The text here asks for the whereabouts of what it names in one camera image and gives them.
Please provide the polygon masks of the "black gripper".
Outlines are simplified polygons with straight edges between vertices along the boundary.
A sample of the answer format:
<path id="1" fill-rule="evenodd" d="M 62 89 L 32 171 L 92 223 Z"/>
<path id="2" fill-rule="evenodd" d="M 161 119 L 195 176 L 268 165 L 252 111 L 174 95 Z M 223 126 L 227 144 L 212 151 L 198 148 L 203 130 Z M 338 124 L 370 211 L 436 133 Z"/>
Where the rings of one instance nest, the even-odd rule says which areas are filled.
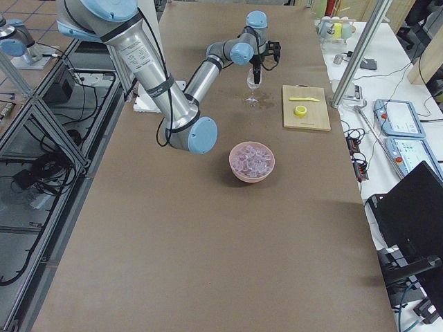
<path id="1" fill-rule="evenodd" d="M 259 53 L 254 55 L 251 59 L 251 64 L 253 66 L 253 83 L 259 84 L 261 82 L 261 68 L 266 71 L 272 71 L 280 62 L 281 56 L 281 46 L 277 41 L 268 41 L 266 44 L 261 45 L 259 48 Z M 264 65 L 266 57 L 272 56 L 275 64 L 267 68 Z"/>

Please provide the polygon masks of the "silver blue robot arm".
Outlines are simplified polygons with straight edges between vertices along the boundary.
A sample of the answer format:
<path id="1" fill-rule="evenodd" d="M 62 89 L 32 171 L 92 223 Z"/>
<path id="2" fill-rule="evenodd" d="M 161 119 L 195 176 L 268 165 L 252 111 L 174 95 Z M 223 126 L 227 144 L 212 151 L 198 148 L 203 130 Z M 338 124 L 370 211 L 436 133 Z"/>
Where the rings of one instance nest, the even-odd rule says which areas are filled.
<path id="1" fill-rule="evenodd" d="M 235 39 L 211 44 L 206 58 L 184 89 L 167 70 L 165 58 L 137 1 L 58 1 L 57 26 L 68 37 L 102 42 L 113 47 L 164 116 L 158 132 L 165 143 L 194 154 L 209 152 L 217 141 L 215 121 L 201 115 L 199 104 L 222 69 L 230 64 L 251 64 L 253 81 L 261 80 L 264 60 L 280 61 L 280 44 L 267 38 L 267 17 L 248 13 L 246 25 Z"/>
<path id="2" fill-rule="evenodd" d="M 5 19 L 1 15 L 1 51 L 12 57 L 17 69 L 43 70 L 49 59 L 20 19 Z"/>

